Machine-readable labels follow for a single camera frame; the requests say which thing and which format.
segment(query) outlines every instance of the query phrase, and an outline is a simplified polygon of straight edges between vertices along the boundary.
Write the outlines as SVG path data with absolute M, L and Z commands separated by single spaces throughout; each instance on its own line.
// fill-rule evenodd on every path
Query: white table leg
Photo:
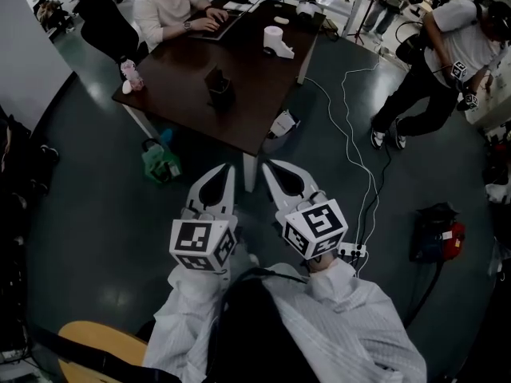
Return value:
M 159 133 L 156 131 L 151 122 L 148 121 L 145 114 L 137 109 L 131 108 L 128 105 L 122 105 L 125 107 L 126 111 L 128 111 L 129 115 L 135 120 L 138 126 L 144 131 L 144 133 L 148 137 L 152 137 L 154 139 L 160 139 Z
M 245 177 L 245 191 L 252 193 L 256 186 L 257 157 L 243 154 L 243 171 Z
M 302 85 L 303 79 L 305 78 L 305 75 L 307 74 L 307 70 L 309 68 L 309 62 L 311 62 L 312 57 L 312 51 L 314 51 L 314 47 L 316 45 L 316 39 L 318 36 L 314 38 L 314 42 L 312 43 L 312 47 L 309 49 L 309 52 L 307 53 L 307 56 L 305 57 L 305 60 L 303 60 L 302 68 L 300 68 L 300 73 L 298 74 L 298 80 L 297 82 Z

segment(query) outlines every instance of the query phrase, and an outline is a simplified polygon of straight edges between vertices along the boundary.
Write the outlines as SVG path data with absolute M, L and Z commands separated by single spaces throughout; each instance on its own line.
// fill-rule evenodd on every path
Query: wooden table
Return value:
M 214 5 L 222 6 L 227 1 L 215 0 Z M 277 15 L 288 18 L 289 24 L 276 24 L 273 18 Z M 158 133 L 146 113 L 240 150 L 244 155 L 245 189 L 252 192 L 259 149 L 290 87 L 303 83 L 324 18 L 316 14 L 311 22 L 303 22 L 294 6 L 267 0 L 241 18 L 218 42 L 186 36 L 164 41 L 138 67 L 145 88 L 124 95 L 120 87 L 113 99 L 124 105 L 149 137 L 158 137 Z M 294 59 L 263 53 L 263 30 L 271 25 L 283 29 L 283 40 L 293 48 Z M 225 112 L 208 104 L 204 78 L 214 65 L 231 79 L 236 94 L 235 103 Z

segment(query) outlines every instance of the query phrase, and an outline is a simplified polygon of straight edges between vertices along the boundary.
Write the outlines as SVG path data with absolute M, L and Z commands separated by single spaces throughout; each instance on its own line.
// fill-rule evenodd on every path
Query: green bag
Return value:
M 162 184 L 178 177 L 181 171 L 179 158 L 165 150 L 157 140 L 147 139 L 142 143 L 142 160 L 145 166 L 145 175 L 155 182 Z

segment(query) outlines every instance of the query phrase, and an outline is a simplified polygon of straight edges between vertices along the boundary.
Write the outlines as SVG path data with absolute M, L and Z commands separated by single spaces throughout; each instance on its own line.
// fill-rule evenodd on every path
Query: white power strip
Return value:
M 366 256 L 366 246 L 364 244 L 341 243 L 339 245 L 339 254 L 344 257 L 353 257 L 354 259 Z

